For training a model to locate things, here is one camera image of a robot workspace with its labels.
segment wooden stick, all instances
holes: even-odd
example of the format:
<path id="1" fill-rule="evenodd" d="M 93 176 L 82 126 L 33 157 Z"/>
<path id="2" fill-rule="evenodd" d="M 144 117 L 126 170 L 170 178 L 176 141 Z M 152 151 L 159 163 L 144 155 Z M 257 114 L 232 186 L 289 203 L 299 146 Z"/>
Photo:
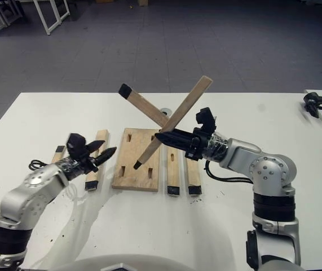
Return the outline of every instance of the wooden stick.
<path id="1" fill-rule="evenodd" d="M 160 127 L 163 127 L 167 123 L 168 117 L 165 114 L 126 84 L 122 84 L 118 93 Z"/>
<path id="2" fill-rule="evenodd" d="M 97 157 L 102 151 L 104 151 L 107 148 L 108 136 L 109 136 L 108 130 L 99 130 L 97 132 L 95 140 L 104 140 L 105 142 L 98 150 L 91 153 L 92 157 Z M 97 172 L 91 171 L 90 173 L 88 173 L 86 177 L 85 190 L 87 191 L 96 190 L 98 186 L 98 178 L 99 176 L 102 175 L 102 173 L 103 173 L 103 166 L 100 166 Z"/>
<path id="3" fill-rule="evenodd" d="M 179 196 L 178 150 L 167 147 L 167 193 Z"/>
<path id="4" fill-rule="evenodd" d="M 188 193 L 191 196 L 201 195 L 202 190 L 201 190 L 199 163 L 191 159 L 186 159 L 186 164 L 187 164 Z"/>
<path id="5" fill-rule="evenodd" d="M 65 151 L 64 145 L 60 145 L 57 147 L 57 149 L 55 150 L 53 159 L 52 159 L 52 164 L 55 162 L 58 162 L 60 159 L 62 159 L 64 151 Z"/>
<path id="6" fill-rule="evenodd" d="M 202 76 L 198 83 L 193 87 L 191 92 L 184 99 L 184 101 L 169 118 L 167 123 L 162 127 L 160 133 L 172 131 L 211 84 L 211 78 Z M 142 164 L 147 162 L 147 160 L 152 156 L 152 154 L 158 149 L 160 145 L 161 142 L 157 138 L 154 138 L 154 140 L 151 141 L 151 143 L 144 150 L 143 154 L 140 156 L 133 167 L 135 169 L 138 169 Z"/>

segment wooden dowel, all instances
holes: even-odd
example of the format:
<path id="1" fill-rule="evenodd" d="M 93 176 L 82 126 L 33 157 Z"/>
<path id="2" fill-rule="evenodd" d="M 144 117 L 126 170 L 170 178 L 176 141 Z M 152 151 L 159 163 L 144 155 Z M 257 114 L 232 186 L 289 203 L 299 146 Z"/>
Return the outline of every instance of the wooden dowel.
<path id="1" fill-rule="evenodd" d="M 160 133 L 172 131 L 211 84 L 211 78 L 202 76 L 173 115 L 168 119 L 167 123 L 162 127 Z M 161 142 L 157 138 L 152 140 L 133 167 L 138 169 L 142 164 L 147 162 L 160 145 Z"/>
<path id="2" fill-rule="evenodd" d="M 97 157 L 99 154 L 101 154 L 102 151 L 104 151 L 107 148 L 108 136 L 109 136 L 108 130 L 99 130 L 97 132 L 95 140 L 104 140 L 105 142 L 98 150 L 91 153 L 92 157 Z M 85 190 L 87 191 L 96 190 L 98 186 L 98 178 L 100 175 L 102 175 L 102 173 L 103 173 L 102 165 L 98 168 L 97 172 L 91 171 L 90 173 L 88 173 L 86 177 Z"/>
<path id="3" fill-rule="evenodd" d="M 122 84 L 118 93 L 160 127 L 163 127 L 167 123 L 168 117 L 165 114 L 126 84 Z"/>

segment slot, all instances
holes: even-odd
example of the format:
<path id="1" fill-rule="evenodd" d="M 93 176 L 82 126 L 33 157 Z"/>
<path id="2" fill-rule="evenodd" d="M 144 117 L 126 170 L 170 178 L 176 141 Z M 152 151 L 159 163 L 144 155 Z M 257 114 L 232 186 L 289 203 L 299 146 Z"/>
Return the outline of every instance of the slot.
<path id="1" fill-rule="evenodd" d="M 148 168 L 148 178 L 149 179 L 152 179 L 152 171 L 153 171 L 153 168 Z"/>
<path id="2" fill-rule="evenodd" d="M 120 169 L 120 177 L 123 177 L 125 175 L 125 170 L 126 170 L 126 167 L 124 165 L 121 166 L 121 169 Z"/>

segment wooden base with slots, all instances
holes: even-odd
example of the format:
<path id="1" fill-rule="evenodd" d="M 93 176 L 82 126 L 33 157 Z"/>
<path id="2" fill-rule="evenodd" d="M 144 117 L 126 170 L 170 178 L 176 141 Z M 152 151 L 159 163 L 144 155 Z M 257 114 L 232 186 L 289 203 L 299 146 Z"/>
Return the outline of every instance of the wooden base with slots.
<path id="1" fill-rule="evenodd" d="M 138 170 L 133 168 L 134 161 L 154 139 L 156 129 L 126 128 L 122 136 L 117 165 L 114 170 L 112 187 L 141 191 L 158 191 L 160 151 Z"/>

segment wooden board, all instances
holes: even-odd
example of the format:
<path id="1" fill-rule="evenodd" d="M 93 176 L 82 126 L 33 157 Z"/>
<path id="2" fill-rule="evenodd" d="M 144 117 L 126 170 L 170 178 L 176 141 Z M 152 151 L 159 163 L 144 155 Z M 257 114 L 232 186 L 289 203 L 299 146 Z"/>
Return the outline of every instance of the wooden board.
<path id="1" fill-rule="evenodd" d="M 179 196 L 178 150 L 167 147 L 167 193 Z"/>
<path id="2" fill-rule="evenodd" d="M 148 0 L 138 0 L 138 5 L 140 5 L 141 7 L 147 7 Z"/>
<path id="3" fill-rule="evenodd" d="M 95 140 L 104 140 L 105 142 L 102 144 L 102 146 L 98 150 L 96 150 L 96 151 L 91 153 L 92 157 L 97 157 L 99 154 L 102 153 L 102 151 L 104 151 L 107 148 L 107 146 L 108 146 L 108 136 L 109 136 L 108 130 L 99 130 L 97 132 L 97 135 L 95 136 Z M 86 187 L 87 187 L 88 182 L 96 181 L 97 184 L 98 184 L 99 178 L 103 174 L 103 168 L 104 167 L 101 165 L 101 166 L 99 166 L 97 172 L 91 171 L 90 173 L 87 174 Z"/>
<path id="4" fill-rule="evenodd" d="M 134 161 L 142 151 L 155 139 L 157 129 L 126 128 L 118 152 L 118 161 L 114 170 L 112 187 L 141 191 L 158 191 L 160 167 L 160 151 L 157 150 L 151 158 L 138 170 L 133 168 Z"/>
<path id="5" fill-rule="evenodd" d="M 201 195 L 202 190 L 199 163 L 191 159 L 186 159 L 186 165 L 188 193 L 191 196 Z"/>

